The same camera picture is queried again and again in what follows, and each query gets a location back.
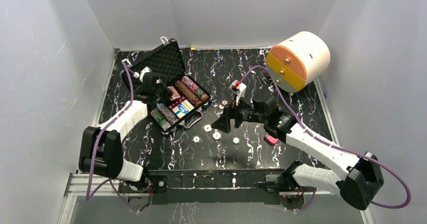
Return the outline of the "grey white poker chip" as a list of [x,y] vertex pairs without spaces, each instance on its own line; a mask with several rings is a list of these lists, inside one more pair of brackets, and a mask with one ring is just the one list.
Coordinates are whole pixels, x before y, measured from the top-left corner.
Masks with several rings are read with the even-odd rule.
[[222,135],[219,132],[214,132],[212,134],[212,138],[216,141],[220,140],[222,138]]

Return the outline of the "black poker chip case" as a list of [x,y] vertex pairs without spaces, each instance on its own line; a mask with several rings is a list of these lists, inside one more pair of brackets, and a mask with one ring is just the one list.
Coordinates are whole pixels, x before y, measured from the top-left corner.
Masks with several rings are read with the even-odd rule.
[[178,126],[192,128],[202,119],[193,117],[201,115],[211,100],[211,94],[188,74],[175,39],[163,40],[133,62],[121,72],[121,79],[164,134]]

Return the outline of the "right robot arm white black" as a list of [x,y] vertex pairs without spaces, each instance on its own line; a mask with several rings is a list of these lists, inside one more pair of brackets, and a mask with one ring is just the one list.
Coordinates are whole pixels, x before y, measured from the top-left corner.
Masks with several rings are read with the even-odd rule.
[[366,210],[384,184],[380,166],[368,161],[376,159],[373,154],[358,157],[344,152],[340,146],[302,127],[291,114],[281,111],[274,96],[257,92],[251,102],[236,96],[211,126],[230,133],[232,120],[235,128],[243,122],[261,123],[268,136],[304,151],[325,165],[315,168],[295,161],[276,179],[259,184],[268,191],[313,187],[339,194],[350,206]]

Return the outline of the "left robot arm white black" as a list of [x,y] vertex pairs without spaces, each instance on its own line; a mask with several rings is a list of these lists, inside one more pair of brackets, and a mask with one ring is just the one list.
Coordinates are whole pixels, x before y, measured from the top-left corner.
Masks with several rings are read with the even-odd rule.
[[150,178],[141,165],[123,158],[122,141],[127,134],[149,115],[148,107],[165,102],[172,96],[166,77],[145,69],[138,73],[140,100],[130,100],[108,122],[88,126],[82,137],[79,170],[85,173],[130,181],[138,192],[150,187]]

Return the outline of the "red white poker chip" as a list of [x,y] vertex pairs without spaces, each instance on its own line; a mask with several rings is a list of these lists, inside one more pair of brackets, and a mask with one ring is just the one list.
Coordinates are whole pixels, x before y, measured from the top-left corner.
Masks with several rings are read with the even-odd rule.
[[211,131],[212,131],[212,127],[211,127],[211,125],[210,125],[210,124],[206,124],[206,125],[203,127],[203,130],[204,130],[205,132],[211,132]]

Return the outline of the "red playing card deck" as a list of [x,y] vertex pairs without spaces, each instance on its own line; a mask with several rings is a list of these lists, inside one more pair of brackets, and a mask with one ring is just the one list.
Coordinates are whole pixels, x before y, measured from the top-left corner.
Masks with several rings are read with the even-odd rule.
[[171,97],[169,98],[170,101],[175,101],[181,98],[181,95],[178,93],[178,91],[173,86],[168,86],[168,89],[172,92]]

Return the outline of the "green poker chip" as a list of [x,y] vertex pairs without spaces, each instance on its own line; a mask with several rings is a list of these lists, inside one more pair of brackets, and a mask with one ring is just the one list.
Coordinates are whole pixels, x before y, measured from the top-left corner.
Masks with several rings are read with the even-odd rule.
[[234,138],[232,139],[232,143],[233,143],[234,145],[239,145],[239,144],[240,144],[240,139],[239,139],[238,137],[234,137]]

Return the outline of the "red dice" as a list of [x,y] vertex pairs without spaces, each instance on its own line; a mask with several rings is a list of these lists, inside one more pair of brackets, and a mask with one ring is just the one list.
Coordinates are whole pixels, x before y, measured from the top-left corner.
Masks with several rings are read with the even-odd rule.
[[178,98],[178,99],[174,100],[174,101],[169,105],[169,109],[173,109],[173,108],[175,108],[175,107],[176,107],[176,106],[178,106],[180,103],[182,103],[184,100],[186,100],[186,98],[185,98],[185,97],[180,97],[180,98]]

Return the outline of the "blue orange chip row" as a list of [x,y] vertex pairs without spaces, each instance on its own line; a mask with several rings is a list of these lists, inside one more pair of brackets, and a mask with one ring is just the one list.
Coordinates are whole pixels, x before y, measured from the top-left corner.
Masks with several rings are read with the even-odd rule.
[[178,117],[163,103],[157,104],[157,109],[160,111],[160,113],[167,119],[167,121],[174,125],[178,122]]

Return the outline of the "brown chip row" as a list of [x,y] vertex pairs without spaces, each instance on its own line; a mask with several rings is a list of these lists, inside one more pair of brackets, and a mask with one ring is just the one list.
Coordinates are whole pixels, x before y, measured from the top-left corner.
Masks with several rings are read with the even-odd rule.
[[183,95],[190,101],[193,106],[198,107],[202,104],[201,99],[197,97],[196,94],[193,93],[192,90],[188,88],[182,81],[176,81],[175,86],[183,93]]

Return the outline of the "blue white poker chip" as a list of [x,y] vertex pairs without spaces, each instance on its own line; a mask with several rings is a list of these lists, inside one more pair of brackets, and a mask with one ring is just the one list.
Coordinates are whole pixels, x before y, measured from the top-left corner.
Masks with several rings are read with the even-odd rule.
[[198,143],[200,143],[200,142],[201,142],[201,138],[200,138],[200,136],[198,136],[198,135],[193,136],[193,138],[192,138],[192,142],[193,142],[194,144],[198,144]]

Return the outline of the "blue playing card deck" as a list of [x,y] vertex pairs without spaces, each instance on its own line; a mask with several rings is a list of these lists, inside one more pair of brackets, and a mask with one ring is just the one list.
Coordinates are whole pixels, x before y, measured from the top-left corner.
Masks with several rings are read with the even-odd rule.
[[181,119],[186,115],[188,115],[193,109],[194,109],[194,106],[186,99],[171,110],[178,118]]

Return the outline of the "red green chip row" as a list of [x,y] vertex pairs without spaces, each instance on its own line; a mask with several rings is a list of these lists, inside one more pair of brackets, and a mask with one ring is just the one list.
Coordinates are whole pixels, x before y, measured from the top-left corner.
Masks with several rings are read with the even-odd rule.
[[151,116],[153,119],[158,123],[158,125],[161,127],[163,132],[166,132],[170,127],[171,124],[168,122],[168,120],[160,113],[158,109],[153,109],[151,111]]

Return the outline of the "purple green chip row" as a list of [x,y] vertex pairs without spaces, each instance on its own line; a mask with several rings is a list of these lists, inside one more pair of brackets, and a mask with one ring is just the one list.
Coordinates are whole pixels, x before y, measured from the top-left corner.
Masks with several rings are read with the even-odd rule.
[[209,99],[209,95],[204,90],[202,90],[190,77],[184,76],[181,81],[202,101],[207,101]]

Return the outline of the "round orange yellow drawer cabinet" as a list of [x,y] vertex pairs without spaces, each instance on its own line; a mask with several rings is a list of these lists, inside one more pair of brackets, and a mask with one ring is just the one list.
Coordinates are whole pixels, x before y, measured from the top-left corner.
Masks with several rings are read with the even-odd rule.
[[317,35],[302,31],[270,48],[266,67],[279,88],[296,93],[330,64],[330,50]]

